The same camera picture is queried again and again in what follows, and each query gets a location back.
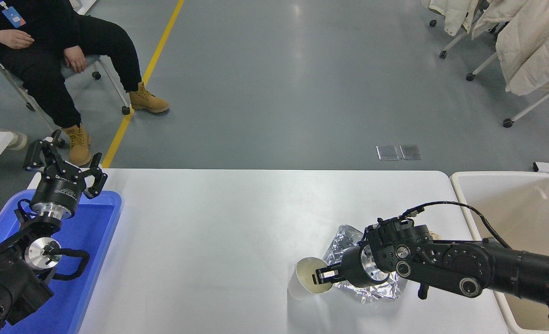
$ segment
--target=white plastic bin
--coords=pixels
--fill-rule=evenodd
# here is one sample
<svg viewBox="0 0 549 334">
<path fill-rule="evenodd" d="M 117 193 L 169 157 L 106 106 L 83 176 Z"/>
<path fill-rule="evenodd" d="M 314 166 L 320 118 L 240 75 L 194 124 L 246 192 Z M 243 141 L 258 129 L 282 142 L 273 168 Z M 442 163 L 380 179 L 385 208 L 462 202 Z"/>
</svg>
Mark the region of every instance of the white plastic bin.
<svg viewBox="0 0 549 334">
<path fill-rule="evenodd" d="M 458 200 L 484 214 L 513 249 L 549 256 L 549 174 L 461 172 L 450 180 Z M 475 240 L 491 236 L 476 214 L 466 208 L 463 213 Z M 510 332 L 549 331 L 548 307 L 501 292 L 495 297 Z"/>
</svg>

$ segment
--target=black sleeve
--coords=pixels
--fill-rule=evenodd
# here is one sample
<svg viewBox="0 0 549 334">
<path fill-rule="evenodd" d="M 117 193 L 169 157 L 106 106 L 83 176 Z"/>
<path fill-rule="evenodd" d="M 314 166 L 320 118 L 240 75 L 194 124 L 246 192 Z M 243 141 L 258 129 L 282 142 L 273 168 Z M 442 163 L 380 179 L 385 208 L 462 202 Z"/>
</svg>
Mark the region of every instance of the black sleeve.
<svg viewBox="0 0 549 334">
<path fill-rule="evenodd" d="M 81 44 L 81 32 L 77 15 L 69 0 L 42 0 L 47 15 L 52 18 L 52 26 L 58 33 L 62 49 Z"/>
</svg>

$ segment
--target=blue badge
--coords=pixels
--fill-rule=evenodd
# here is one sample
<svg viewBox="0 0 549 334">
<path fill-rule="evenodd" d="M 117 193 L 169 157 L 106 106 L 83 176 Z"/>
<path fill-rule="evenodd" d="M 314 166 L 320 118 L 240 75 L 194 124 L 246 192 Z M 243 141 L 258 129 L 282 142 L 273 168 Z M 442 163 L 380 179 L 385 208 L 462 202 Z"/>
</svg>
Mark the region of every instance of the blue badge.
<svg viewBox="0 0 549 334">
<path fill-rule="evenodd" d="M 16 9 L 14 9 L 13 6 L 8 7 L 8 9 L 3 9 L 2 13 L 15 28 L 21 27 L 26 23 L 25 19 L 20 17 L 20 14 L 16 11 Z"/>
</svg>

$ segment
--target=black jacket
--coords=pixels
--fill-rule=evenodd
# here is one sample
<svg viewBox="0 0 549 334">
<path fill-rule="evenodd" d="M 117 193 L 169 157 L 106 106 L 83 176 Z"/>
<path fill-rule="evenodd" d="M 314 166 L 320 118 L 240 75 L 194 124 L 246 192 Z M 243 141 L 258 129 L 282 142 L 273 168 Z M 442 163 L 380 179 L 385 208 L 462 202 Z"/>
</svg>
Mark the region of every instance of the black jacket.
<svg viewBox="0 0 549 334">
<path fill-rule="evenodd" d="M 35 43 L 45 43 L 64 50 L 81 43 L 77 13 L 69 0 L 5 0 L 13 6 L 26 24 L 15 28 L 2 13 L 0 6 L 0 30 L 18 29 L 27 32 Z"/>
</svg>

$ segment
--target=aluminum foil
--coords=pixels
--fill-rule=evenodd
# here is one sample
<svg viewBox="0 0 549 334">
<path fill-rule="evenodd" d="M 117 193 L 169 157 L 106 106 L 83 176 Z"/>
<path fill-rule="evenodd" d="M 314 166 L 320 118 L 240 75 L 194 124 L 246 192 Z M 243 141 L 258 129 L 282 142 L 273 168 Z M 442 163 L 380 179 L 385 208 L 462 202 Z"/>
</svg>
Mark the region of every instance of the aluminum foil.
<svg viewBox="0 0 549 334">
<path fill-rule="evenodd" d="M 356 246 L 363 238 L 363 232 L 349 225 L 341 225 L 336 236 L 330 243 L 323 260 L 328 264 L 338 263 L 342 260 L 342 254 L 350 247 Z M 391 273 L 386 283 L 374 285 L 369 288 L 357 288 L 347 281 L 335 283 L 334 287 L 343 290 L 353 296 L 358 302 L 366 304 L 380 299 L 396 299 L 400 296 L 408 280 L 400 277 L 398 273 Z"/>
</svg>

